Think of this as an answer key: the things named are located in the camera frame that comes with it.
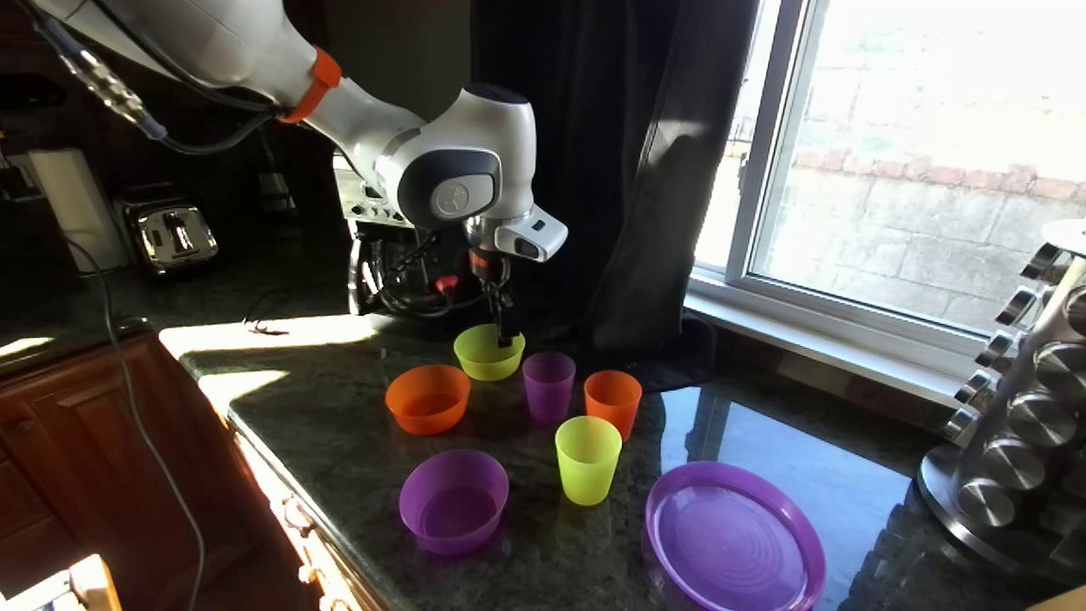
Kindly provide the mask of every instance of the kitchen cabinet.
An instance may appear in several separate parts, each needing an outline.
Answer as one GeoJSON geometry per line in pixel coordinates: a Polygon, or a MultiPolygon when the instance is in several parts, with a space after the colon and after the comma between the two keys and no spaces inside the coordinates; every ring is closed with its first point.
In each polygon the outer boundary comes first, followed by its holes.
{"type": "Polygon", "coordinates": [[[260,486],[273,516],[277,519],[285,541],[300,554],[300,577],[317,582],[328,611],[379,611],[383,603],[370,594],[370,587],[350,569],[343,554],[334,543],[334,531],[312,516],[312,503],[302,498],[300,486],[291,486],[275,465],[236,434],[236,448],[260,486]]]}
{"type": "MultiPolygon", "coordinates": [[[[5,491],[14,487],[0,516],[38,519],[62,555],[101,554],[124,608],[172,608],[195,582],[198,541],[160,458],[199,522],[205,582],[275,541],[223,423],[155,335],[5,379],[0,450],[5,491]]],[[[14,554],[16,543],[0,537],[0,565],[14,554]]]]}
{"type": "Polygon", "coordinates": [[[76,537],[51,516],[19,468],[0,455],[0,591],[25,591],[76,555],[76,537]]]}

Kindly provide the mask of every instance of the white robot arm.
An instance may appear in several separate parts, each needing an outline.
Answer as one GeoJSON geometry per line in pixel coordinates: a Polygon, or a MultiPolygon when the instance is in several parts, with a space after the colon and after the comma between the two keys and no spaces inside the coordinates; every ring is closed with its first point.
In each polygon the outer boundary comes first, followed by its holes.
{"type": "MultiPolygon", "coordinates": [[[[336,141],[334,166],[350,223],[463,223],[471,250],[526,262],[548,262],[566,241],[566,228],[533,200],[536,120],[524,99],[465,87],[445,115],[420,123],[343,78],[336,60],[290,25],[277,0],[29,4],[51,17],[49,37],[62,57],[85,54],[57,40],[72,26],[169,78],[249,87],[291,107],[283,123],[304,123],[336,141]]],[[[119,115],[149,139],[162,135],[110,68],[83,71],[119,115]]]]}

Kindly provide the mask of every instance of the green cup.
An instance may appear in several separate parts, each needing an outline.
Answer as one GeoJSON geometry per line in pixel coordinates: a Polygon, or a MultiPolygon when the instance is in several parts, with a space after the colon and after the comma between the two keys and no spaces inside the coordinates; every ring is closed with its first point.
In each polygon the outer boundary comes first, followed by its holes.
{"type": "Polygon", "coordinates": [[[569,418],[553,434],[557,472],[575,505],[602,505],[610,491],[621,434],[603,418],[569,418]]]}
{"type": "Polygon", "coordinates": [[[494,322],[481,322],[458,331],[450,354],[471,379],[506,379],[517,374],[524,346],[524,331],[501,346],[501,330],[494,322]]]}

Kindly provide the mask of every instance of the sunlight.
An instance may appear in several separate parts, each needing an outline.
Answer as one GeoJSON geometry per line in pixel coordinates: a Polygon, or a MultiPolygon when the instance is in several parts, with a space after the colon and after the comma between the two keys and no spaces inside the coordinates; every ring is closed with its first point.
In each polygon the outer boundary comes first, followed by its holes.
{"type": "Polygon", "coordinates": [[[236,398],[255,395],[260,386],[273,386],[285,379],[285,369],[231,369],[231,374],[205,374],[199,389],[217,410],[222,422],[229,422],[229,410],[236,398]]]}
{"type": "Polygon", "coordinates": [[[376,340],[376,314],[302,314],[260,322],[213,322],[162,330],[162,346],[180,361],[186,354],[236,354],[236,350],[300,350],[376,340]]]}
{"type": "Polygon", "coordinates": [[[710,131],[710,124],[689,120],[654,120],[652,131],[654,135],[644,149],[644,166],[667,164],[671,145],[681,145],[686,139],[698,141],[710,131]]]}
{"type": "Polygon", "coordinates": [[[29,354],[38,346],[51,341],[51,335],[19,335],[10,341],[0,341],[0,361],[16,355],[16,354],[29,354]]]}

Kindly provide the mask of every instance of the plastic cup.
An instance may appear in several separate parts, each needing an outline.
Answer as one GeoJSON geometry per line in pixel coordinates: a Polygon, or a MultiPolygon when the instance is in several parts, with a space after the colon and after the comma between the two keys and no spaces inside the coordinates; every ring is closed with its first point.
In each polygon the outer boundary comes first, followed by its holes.
{"type": "Polygon", "coordinates": [[[420,460],[402,487],[402,522],[433,555],[486,545],[501,522],[509,475],[486,450],[445,450],[420,460]]]}
{"type": "Polygon", "coordinates": [[[623,369],[597,369],[585,379],[585,410],[610,422],[630,438],[643,407],[643,384],[623,369]]]}
{"type": "Polygon", "coordinates": [[[524,331],[501,346],[501,330],[494,322],[481,322],[458,331],[450,354],[471,379],[506,379],[517,374],[524,346],[524,331]]]}
{"type": "Polygon", "coordinates": [[[575,505],[602,505],[610,496],[621,434],[603,418],[569,418],[553,434],[557,472],[575,505]]]}
{"type": "Polygon", "coordinates": [[[566,354],[533,354],[520,374],[533,423],[557,426],[569,413],[577,362],[566,354]]]}
{"type": "Polygon", "coordinates": [[[458,366],[410,366],[383,389],[407,434],[441,434],[467,410],[471,379],[458,366]]]}

